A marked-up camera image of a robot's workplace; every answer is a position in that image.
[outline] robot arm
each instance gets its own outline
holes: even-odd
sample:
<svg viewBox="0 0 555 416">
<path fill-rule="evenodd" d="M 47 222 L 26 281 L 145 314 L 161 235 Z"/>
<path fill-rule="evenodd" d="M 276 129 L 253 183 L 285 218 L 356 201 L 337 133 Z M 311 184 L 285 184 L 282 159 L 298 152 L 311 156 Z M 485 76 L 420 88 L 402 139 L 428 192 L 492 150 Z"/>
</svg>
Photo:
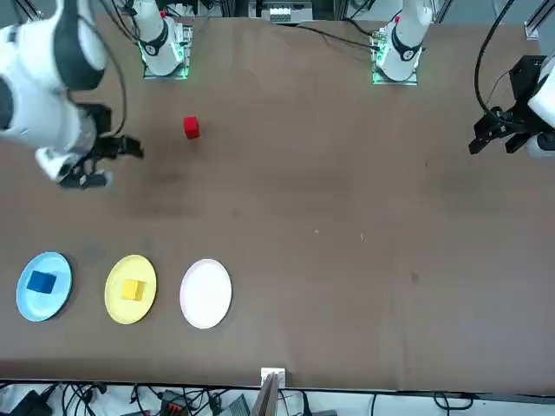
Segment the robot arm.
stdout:
<svg viewBox="0 0 555 416">
<path fill-rule="evenodd" d="M 185 41 L 183 25 L 162 17 L 156 0 L 126 0 L 123 9 L 136 24 L 148 69 L 157 76 L 170 75 L 185 60 L 176 53 L 176 45 Z"/>
<path fill-rule="evenodd" d="M 56 0 L 48 20 L 0 31 L 0 139 L 33 147 L 40 167 L 67 187 L 102 186 L 96 161 L 117 154 L 142 157 L 139 142 L 109 131 L 111 111 L 75 104 L 67 91 L 94 89 L 106 67 L 89 0 Z M 114 155 L 114 146 L 118 153 Z M 93 160 L 91 172 L 85 162 Z"/>
<path fill-rule="evenodd" d="M 479 153 L 494 139 L 509 137 L 507 153 L 522 146 L 533 157 L 555 156 L 555 56 L 523 56 L 509 71 L 514 105 L 507 111 L 493 107 L 474 125 L 468 145 Z"/>
<path fill-rule="evenodd" d="M 376 63 L 389 79 L 405 81 L 412 75 L 433 17 L 429 0 L 403 0 L 401 12 L 383 29 L 388 46 Z"/>
</svg>

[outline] yellow cube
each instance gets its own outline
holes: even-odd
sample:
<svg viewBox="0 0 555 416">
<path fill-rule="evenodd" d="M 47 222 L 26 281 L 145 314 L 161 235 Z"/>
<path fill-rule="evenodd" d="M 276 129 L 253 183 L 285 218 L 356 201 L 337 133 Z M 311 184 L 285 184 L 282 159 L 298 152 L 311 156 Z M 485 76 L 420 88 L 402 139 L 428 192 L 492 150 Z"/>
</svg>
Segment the yellow cube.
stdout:
<svg viewBox="0 0 555 416">
<path fill-rule="evenodd" d="M 142 293 L 145 290 L 145 283 L 138 280 L 126 279 L 123 282 L 123 291 L 121 297 L 129 301 L 139 301 L 142 299 Z"/>
</svg>

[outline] white plate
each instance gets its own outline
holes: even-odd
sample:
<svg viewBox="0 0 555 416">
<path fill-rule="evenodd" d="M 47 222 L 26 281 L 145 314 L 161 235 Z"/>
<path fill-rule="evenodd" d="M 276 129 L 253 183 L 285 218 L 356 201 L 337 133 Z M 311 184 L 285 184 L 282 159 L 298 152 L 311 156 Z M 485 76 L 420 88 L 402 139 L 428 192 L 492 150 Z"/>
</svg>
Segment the white plate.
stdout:
<svg viewBox="0 0 555 416">
<path fill-rule="evenodd" d="M 208 329 L 218 325 L 232 302 L 232 280 L 216 260 L 205 258 L 183 276 L 180 304 L 191 325 Z"/>
</svg>

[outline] floor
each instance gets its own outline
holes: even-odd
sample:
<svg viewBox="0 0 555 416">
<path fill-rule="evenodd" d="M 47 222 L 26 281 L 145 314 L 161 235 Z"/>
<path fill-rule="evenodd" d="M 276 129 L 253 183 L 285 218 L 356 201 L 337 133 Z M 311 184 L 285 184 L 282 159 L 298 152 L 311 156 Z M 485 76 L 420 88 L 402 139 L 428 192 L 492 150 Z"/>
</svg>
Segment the floor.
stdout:
<svg viewBox="0 0 555 416">
<path fill-rule="evenodd" d="M 23 384 L 8 386 L 0 391 L 0 412 L 7 413 L 15 407 L 19 400 L 31 389 L 38 393 L 42 392 L 48 385 L 45 384 Z M 164 391 L 163 387 L 155 387 L 155 391 Z M 132 388 L 129 386 L 108 386 L 108 391 L 100 396 L 98 393 L 91 403 L 91 408 L 96 415 L 116 416 L 139 411 L 136 403 L 129 404 Z M 252 408 L 257 397 L 257 392 L 253 390 L 232 390 L 224 393 L 222 397 L 222 407 L 229 406 L 240 394 L 245 395 L 249 408 Z M 290 416 L 303 411 L 303 401 L 301 394 L 294 391 L 284 392 L 287 401 L 287 411 Z M 321 412 L 335 410 L 338 415 L 367 416 L 370 415 L 370 405 L 373 395 L 368 393 L 322 393 L 308 392 L 310 410 Z M 62 415 L 61 407 L 62 387 L 58 387 L 50 396 L 48 404 L 53 408 L 54 415 Z M 466 400 L 450 400 L 451 406 L 464 406 Z M 140 403 L 143 409 L 153 410 L 157 413 L 160 410 L 160 401 L 147 388 L 140 389 Z M 287 411 L 283 401 L 278 402 L 277 415 L 287 416 Z M 68 414 L 74 414 L 75 406 L 69 408 Z M 209 416 L 212 412 L 207 407 L 199 416 Z M 399 397 L 390 395 L 378 395 L 375 401 L 375 416 L 442 416 L 446 412 L 441 410 L 431 398 L 426 397 Z M 475 401 L 473 406 L 465 412 L 457 412 L 459 416 L 547 416 L 555 414 L 555 405 L 538 405 L 526 403 L 511 403 L 501 401 Z"/>
</svg>

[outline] red cube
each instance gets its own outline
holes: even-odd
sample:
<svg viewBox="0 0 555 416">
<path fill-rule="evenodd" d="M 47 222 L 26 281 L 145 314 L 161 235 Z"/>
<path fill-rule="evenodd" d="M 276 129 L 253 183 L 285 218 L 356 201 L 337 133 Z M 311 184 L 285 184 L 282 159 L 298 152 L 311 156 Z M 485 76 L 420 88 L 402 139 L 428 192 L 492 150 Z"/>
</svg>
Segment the red cube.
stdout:
<svg viewBox="0 0 555 416">
<path fill-rule="evenodd" d="M 183 128 L 185 130 L 185 135 L 189 140 L 196 139 L 200 136 L 199 121 L 195 116 L 183 119 Z"/>
</svg>

